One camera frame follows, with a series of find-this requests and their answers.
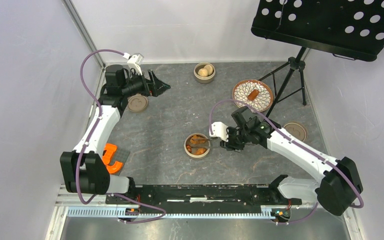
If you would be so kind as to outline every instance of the brown lid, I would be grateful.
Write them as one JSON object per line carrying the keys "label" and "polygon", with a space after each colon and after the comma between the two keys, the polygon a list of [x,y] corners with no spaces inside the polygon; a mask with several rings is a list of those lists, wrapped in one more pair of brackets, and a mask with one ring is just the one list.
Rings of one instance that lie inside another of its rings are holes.
{"label": "brown lid", "polygon": [[141,113],[148,107],[148,98],[140,94],[134,95],[128,99],[127,107],[130,112]]}
{"label": "brown lid", "polygon": [[307,139],[307,129],[304,125],[299,122],[291,121],[285,124],[283,127],[288,133],[297,138],[298,140],[304,142]]}

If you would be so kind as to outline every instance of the orange object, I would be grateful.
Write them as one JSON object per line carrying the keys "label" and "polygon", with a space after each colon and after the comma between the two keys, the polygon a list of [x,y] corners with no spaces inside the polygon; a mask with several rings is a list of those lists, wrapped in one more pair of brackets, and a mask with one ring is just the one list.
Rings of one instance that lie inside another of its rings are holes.
{"label": "orange object", "polygon": [[257,89],[252,90],[252,92],[248,95],[248,100],[254,101],[254,99],[256,99],[259,93],[260,91],[258,91]]}
{"label": "orange object", "polygon": [[123,163],[116,161],[114,165],[109,165],[111,162],[111,159],[113,158],[114,154],[117,151],[117,146],[114,144],[107,143],[105,144],[105,147],[103,148],[104,155],[102,156],[102,162],[106,166],[106,170],[108,170],[109,174],[115,174],[118,171],[120,171],[123,168]]}

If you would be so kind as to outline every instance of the bowl of food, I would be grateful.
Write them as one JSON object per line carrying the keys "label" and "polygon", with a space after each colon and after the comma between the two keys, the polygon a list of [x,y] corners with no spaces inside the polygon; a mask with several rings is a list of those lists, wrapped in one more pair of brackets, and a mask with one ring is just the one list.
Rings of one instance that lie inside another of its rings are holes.
{"label": "bowl of food", "polygon": [[201,160],[210,152],[210,141],[202,133],[193,133],[184,141],[184,151],[193,160]]}
{"label": "bowl of food", "polygon": [[208,84],[214,80],[216,69],[209,62],[201,62],[193,69],[193,75],[195,75],[195,80],[199,83]]}

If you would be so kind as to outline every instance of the orange plastic tool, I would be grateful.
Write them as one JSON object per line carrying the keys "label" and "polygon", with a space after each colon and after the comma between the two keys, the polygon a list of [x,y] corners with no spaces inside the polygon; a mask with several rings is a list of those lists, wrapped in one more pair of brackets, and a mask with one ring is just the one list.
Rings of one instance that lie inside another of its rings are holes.
{"label": "orange plastic tool", "polygon": [[105,144],[103,148],[104,155],[102,156],[102,162],[106,166],[106,170],[108,170],[109,174],[115,174],[120,171],[123,167],[123,163],[119,161],[115,161],[114,165],[109,165],[111,159],[117,151],[117,146],[111,143]]}

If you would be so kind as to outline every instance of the black music stand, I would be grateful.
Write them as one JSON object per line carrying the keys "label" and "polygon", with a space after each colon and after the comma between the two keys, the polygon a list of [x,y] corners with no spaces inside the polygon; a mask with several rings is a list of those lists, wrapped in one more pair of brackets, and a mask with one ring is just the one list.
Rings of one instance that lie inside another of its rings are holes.
{"label": "black music stand", "polygon": [[[302,91],[307,48],[332,53],[335,57],[372,62],[384,48],[384,0],[260,0],[251,32],[261,38],[301,46],[296,57],[259,79],[270,75],[274,82],[274,101],[268,117],[280,101]],[[275,73],[286,66],[289,72],[279,92]],[[301,78],[301,88],[280,99],[295,70]]]}

